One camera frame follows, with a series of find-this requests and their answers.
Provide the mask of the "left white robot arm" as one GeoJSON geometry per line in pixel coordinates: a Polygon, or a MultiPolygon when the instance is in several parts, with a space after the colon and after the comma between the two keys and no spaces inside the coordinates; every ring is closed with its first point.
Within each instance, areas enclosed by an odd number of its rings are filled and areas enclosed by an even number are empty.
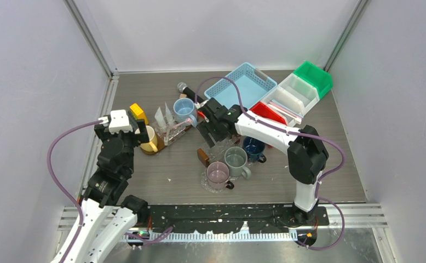
{"type": "Polygon", "coordinates": [[[134,172],[134,149],[149,141],[145,121],[104,116],[74,127],[53,140],[47,153],[47,167],[57,187],[73,202],[78,216],[53,262],[104,262],[129,228],[148,222],[148,203],[133,195],[118,200],[134,172]],[[81,201],[77,201],[59,182],[51,164],[55,145],[66,135],[94,126],[102,141],[97,170],[89,179],[81,201]]]}

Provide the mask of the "yellow mug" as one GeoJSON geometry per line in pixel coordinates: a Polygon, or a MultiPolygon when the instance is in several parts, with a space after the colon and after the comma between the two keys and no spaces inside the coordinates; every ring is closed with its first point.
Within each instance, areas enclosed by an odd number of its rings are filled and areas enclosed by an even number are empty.
{"type": "Polygon", "coordinates": [[[158,139],[155,130],[149,125],[146,126],[148,131],[149,142],[141,144],[140,147],[146,152],[158,152],[158,139]]]}

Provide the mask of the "pink cap toothpaste tube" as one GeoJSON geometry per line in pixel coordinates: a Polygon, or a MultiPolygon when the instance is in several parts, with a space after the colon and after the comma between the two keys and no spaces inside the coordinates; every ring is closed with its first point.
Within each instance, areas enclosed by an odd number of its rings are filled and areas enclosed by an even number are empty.
{"type": "Polygon", "coordinates": [[[155,117],[155,120],[157,122],[157,125],[158,125],[160,132],[161,133],[166,132],[166,121],[165,121],[165,118],[163,116],[163,113],[162,113],[160,107],[158,107],[154,117],[155,117]]]}

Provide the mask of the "dark blue mug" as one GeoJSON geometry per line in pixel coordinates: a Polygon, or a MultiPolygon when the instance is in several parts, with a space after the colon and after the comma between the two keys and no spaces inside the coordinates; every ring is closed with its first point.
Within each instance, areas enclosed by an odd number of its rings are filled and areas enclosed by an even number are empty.
{"type": "Polygon", "coordinates": [[[247,154],[249,162],[265,163],[267,161],[264,155],[266,144],[252,137],[245,137],[243,140],[243,149],[247,154]]]}

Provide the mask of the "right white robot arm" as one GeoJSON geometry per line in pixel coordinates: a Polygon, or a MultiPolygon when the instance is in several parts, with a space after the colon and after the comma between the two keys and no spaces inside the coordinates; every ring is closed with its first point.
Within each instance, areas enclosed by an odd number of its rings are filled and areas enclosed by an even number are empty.
{"type": "Polygon", "coordinates": [[[197,129],[209,147],[233,136],[248,136],[281,151],[287,156],[289,172],[296,180],[296,196],[287,218],[307,225],[315,218],[318,205],[317,180],[329,157],[313,127],[297,129],[263,118],[239,105],[226,108],[215,99],[196,102],[203,121],[197,129]]]}

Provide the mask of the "grey toothbrush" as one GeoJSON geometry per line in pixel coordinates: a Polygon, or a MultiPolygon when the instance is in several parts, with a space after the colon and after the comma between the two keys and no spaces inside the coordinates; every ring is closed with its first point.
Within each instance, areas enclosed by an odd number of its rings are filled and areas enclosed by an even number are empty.
{"type": "Polygon", "coordinates": [[[170,131],[171,131],[171,128],[167,126],[166,127],[166,131],[165,131],[165,135],[164,135],[164,145],[165,146],[169,145],[170,131]]]}

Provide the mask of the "clear acrylic toothbrush holder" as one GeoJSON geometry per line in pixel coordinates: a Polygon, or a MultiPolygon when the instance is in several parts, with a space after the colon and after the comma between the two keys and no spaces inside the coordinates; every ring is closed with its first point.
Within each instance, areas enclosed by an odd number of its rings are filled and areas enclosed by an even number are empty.
{"type": "MultiPolygon", "coordinates": [[[[165,135],[165,133],[161,133],[160,132],[160,130],[159,130],[158,125],[157,125],[156,122],[152,126],[153,126],[153,129],[155,130],[155,133],[159,136],[159,138],[161,139],[162,143],[164,144],[164,135],[165,135]]],[[[169,145],[171,145],[174,141],[176,141],[179,137],[181,137],[185,133],[186,128],[185,129],[179,129],[178,128],[176,130],[171,130],[170,131],[169,145]]]]}

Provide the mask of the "teal cap toothpaste tube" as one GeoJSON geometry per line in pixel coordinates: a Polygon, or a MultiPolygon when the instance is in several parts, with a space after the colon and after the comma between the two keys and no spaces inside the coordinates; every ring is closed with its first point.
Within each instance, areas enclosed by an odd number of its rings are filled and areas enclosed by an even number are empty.
{"type": "Polygon", "coordinates": [[[166,125],[171,128],[173,126],[174,123],[174,117],[167,105],[167,103],[165,102],[165,118],[166,118],[166,125]]]}

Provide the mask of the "mauve mug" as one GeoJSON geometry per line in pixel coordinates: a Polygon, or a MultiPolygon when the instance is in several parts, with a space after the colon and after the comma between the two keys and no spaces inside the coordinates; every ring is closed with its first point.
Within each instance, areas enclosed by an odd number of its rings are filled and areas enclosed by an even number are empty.
{"type": "Polygon", "coordinates": [[[224,186],[230,181],[229,168],[223,162],[211,163],[206,169],[206,174],[215,186],[224,186]]]}

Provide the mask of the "light blue mug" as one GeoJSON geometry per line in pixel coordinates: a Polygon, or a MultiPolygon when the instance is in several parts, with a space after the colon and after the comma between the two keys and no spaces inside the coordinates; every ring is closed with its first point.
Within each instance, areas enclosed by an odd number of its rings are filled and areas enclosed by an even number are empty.
{"type": "Polygon", "coordinates": [[[198,124],[197,110],[194,102],[189,98],[180,98],[173,105],[177,123],[186,123],[196,127],[198,124]]]}

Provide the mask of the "grey mug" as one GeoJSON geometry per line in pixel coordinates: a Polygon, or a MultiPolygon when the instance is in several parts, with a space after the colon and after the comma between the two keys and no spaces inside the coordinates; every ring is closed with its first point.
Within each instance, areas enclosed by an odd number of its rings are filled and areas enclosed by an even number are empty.
{"type": "Polygon", "coordinates": [[[230,147],[224,153],[224,161],[229,168],[231,177],[238,178],[244,177],[245,179],[251,178],[251,170],[247,165],[247,154],[244,149],[238,146],[230,147]]]}

